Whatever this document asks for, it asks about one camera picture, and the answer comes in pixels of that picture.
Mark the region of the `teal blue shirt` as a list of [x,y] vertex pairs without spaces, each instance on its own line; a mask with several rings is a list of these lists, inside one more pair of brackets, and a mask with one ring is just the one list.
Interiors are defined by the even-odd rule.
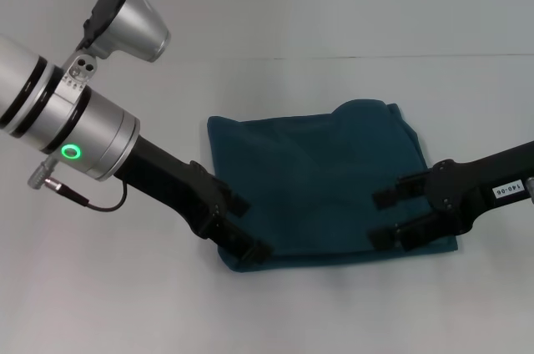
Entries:
[[258,271],[340,266],[406,256],[378,251],[369,230],[429,210],[422,198],[388,210],[372,195],[426,168],[399,107],[357,99],[329,114],[237,121],[209,118],[214,172],[250,205],[237,225],[273,249]]

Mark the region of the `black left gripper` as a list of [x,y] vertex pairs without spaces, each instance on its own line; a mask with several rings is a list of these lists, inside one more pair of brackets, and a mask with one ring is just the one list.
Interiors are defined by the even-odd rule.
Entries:
[[273,249],[225,219],[226,212],[243,217],[249,203],[210,174],[139,137],[114,174],[136,190],[175,210],[202,239],[212,240],[241,264],[262,264]]

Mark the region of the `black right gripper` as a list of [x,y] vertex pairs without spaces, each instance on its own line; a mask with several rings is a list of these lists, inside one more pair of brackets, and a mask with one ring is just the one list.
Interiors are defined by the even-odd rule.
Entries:
[[372,194],[376,207],[391,207],[425,191],[437,214],[369,230],[369,241],[375,250],[414,250],[449,234],[465,234],[487,211],[530,199],[529,182],[534,183],[534,141],[467,163],[441,161],[431,172],[401,177]]

